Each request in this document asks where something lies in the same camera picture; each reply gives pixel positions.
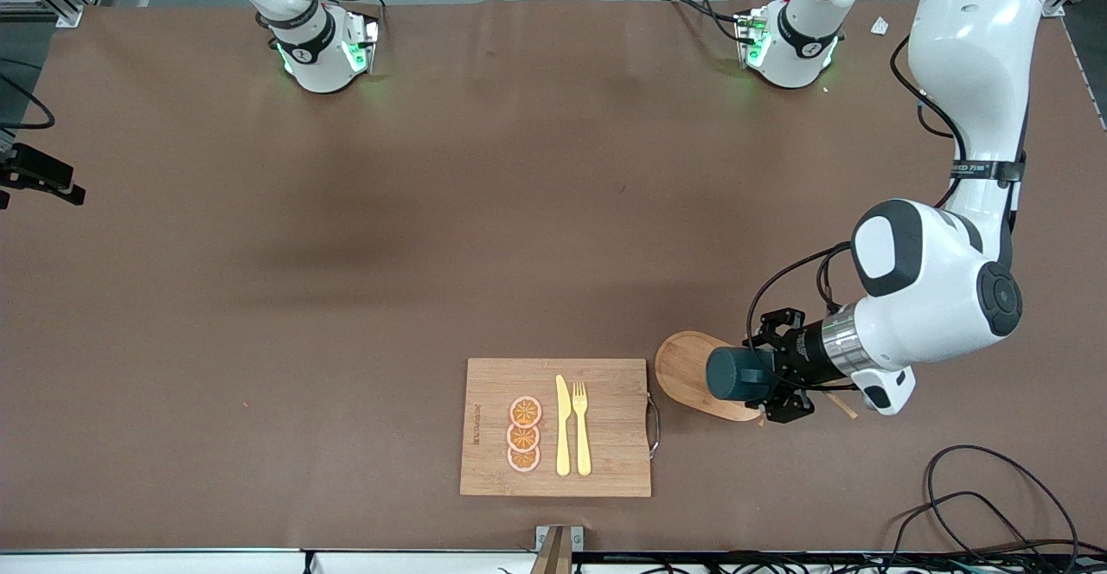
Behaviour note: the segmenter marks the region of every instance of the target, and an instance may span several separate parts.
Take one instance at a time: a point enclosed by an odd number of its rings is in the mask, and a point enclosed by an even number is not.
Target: wooden tray
[[[726,420],[746,421],[761,417],[739,401],[716,399],[707,389],[707,357],[716,346],[731,345],[702,331],[681,331],[661,344],[653,361],[653,371],[661,389],[675,401]]]
[[[588,439],[592,473],[577,473],[577,417],[569,417],[572,472],[558,477],[557,386],[565,376],[588,386]],[[470,358],[465,386],[462,494],[488,497],[649,497],[650,447],[645,434],[645,361],[597,358]],[[529,394],[542,406],[541,459],[530,472],[507,465],[508,408]]]

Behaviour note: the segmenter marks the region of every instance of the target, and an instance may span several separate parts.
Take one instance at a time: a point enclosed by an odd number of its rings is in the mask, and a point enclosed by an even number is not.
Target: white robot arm
[[[868,295],[810,325],[792,310],[763,317],[747,344],[772,346],[776,373],[758,380],[772,386],[736,386],[722,390],[724,398],[763,406],[770,420],[787,421],[814,411],[806,390],[850,377],[869,407],[894,415],[914,388],[911,366],[982,349],[1015,330],[1023,305],[1010,271],[1011,229],[1043,2],[920,0],[909,62],[925,96],[955,128],[950,192],[938,208],[896,199],[867,211],[850,246]],[[755,43],[743,58],[775,85],[807,85],[829,63],[852,3],[777,0],[755,10],[765,30],[745,25]],[[776,334],[783,325],[792,330]],[[708,384],[713,368],[715,382],[718,369],[746,371],[727,354],[713,358]],[[758,362],[754,369],[767,366]]]
[[[376,19],[324,0],[249,0],[277,36],[284,70],[312,93],[345,88],[372,66]]]

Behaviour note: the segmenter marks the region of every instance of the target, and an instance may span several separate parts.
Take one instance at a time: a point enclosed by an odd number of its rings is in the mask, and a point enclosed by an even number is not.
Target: round wooden board
[[[701,331],[681,331],[661,344],[653,361],[654,372],[661,389],[675,401],[702,413],[726,420],[754,420],[761,416],[758,409],[745,407],[739,401],[723,401],[712,396],[707,389],[704,369],[707,356],[716,346],[734,346]]]

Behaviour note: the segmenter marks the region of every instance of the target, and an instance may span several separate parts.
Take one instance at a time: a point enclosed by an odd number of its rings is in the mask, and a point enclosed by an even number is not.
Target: green led light
[[[835,38],[832,40],[832,42],[830,42],[830,46],[827,46],[827,58],[824,59],[824,61],[823,61],[823,69],[826,69],[826,66],[830,65],[830,58],[832,58],[832,55],[834,55],[834,48],[835,46],[838,46],[838,39],[837,38]]]
[[[768,51],[769,45],[773,43],[773,38],[769,33],[763,33],[762,38],[757,40],[755,45],[749,46],[749,55],[746,59],[746,63],[752,66],[762,65],[765,61],[765,53]]]
[[[361,46],[356,45],[356,43],[350,45],[349,42],[343,40],[342,48],[345,51],[348,61],[350,61],[350,69],[352,69],[355,73],[361,73],[361,71],[369,66],[365,62],[365,55],[363,54],[365,51]]]
[[[278,45],[277,45],[277,53],[280,53],[280,59],[281,59],[281,61],[284,62],[284,71],[286,71],[286,73],[289,73],[289,74],[291,74],[291,75],[294,76],[296,73],[292,73],[292,64],[289,63],[288,55],[284,54],[284,49],[280,45],[280,43],[278,43]]]

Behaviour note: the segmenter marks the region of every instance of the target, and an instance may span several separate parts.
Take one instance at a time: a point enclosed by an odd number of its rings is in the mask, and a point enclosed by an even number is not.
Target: metal handle
[[[650,409],[653,410],[653,445],[650,446],[650,459],[658,452],[658,447],[661,446],[661,413],[658,411],[658,405],[653,403],[652,394],[645,394],[645,414],[649,416]]]

